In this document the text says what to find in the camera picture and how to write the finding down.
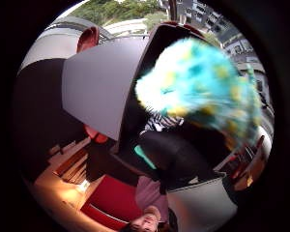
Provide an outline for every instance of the yellow feathers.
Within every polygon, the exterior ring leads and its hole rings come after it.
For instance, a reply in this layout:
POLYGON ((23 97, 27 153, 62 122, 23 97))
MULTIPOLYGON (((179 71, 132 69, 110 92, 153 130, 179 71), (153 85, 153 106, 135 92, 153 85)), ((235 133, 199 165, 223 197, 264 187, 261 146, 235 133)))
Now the yellow feathers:
POLYGON ((217 108, 213 104, 208 104, 202 107, 200 111, 207 115, 214 115, 217 111, 217 108))
POLYGON ((226 69, 226 67, 224 67, 223 65, 214 66, 214 71, 216 75, 220 78, 226 78, 229 75, 228 69, 226 69))
POLYGON ((231 99, 238 102, 241 99, 241 89, 238 86, 230 88, 231 99))
POLYGON ((162 83, 162 88, 168 88, 174 84, 175 81, 175 72, 167 72, 162 83))
POLYGON ((174 106, 167 110, 167 114, 170 116, 180 116, 185 117, 188 114, 189 110, 181 105, 174 106))

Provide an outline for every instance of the red cushion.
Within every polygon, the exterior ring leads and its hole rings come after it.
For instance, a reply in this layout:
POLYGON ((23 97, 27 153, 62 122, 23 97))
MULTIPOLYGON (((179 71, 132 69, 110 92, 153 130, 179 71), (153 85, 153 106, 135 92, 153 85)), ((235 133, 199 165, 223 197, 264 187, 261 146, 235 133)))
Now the red cushion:
MULTIPOLYGON (((105 212, 110 218, 114 217, 123 221, 130 221, 142 215, 142 211, 135 202, 135 187, 108 175, 103 177, 93 194, 85 202, 81 211, 87 214, 88 208, 94 209, 90 204, 105 212)), ((101 220, 100 217, 96 217, 97 214, 91 218, 96 221, 101 220)), ((99 222, 110 227, 106 221, 99 222)))
POLYGON ((81 211, 84 214, 86 214, 88 217, 92 218, 94 221, 113 230, 120 230, 126 225, 125 222, 118 220, 116 218, 113 218, 111 216, 108 216, 104 214, 103 212, 95 209, 94 207, 91 207, 90 205, 84 205, 81 208, 81 211))

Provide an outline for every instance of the tree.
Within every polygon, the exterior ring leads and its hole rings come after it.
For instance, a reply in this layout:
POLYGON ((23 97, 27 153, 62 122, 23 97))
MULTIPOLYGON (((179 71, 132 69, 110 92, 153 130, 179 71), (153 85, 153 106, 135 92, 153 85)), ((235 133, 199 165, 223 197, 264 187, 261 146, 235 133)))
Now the tree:
POLYGON ((167 20, 167 15, 164 12, 155 12, 153 14, 146 14, 144 24, 147 26, 147 30, 151 31, 153 27, 163 21, 167 20))
POLYGON ((157 0, 125 0, 118 3, 114 0, 91 0, 75 11, 71 16, 87 19, 98 25, 114 23, 122 20, 143 18, 147 14, 159 11, 157 0))

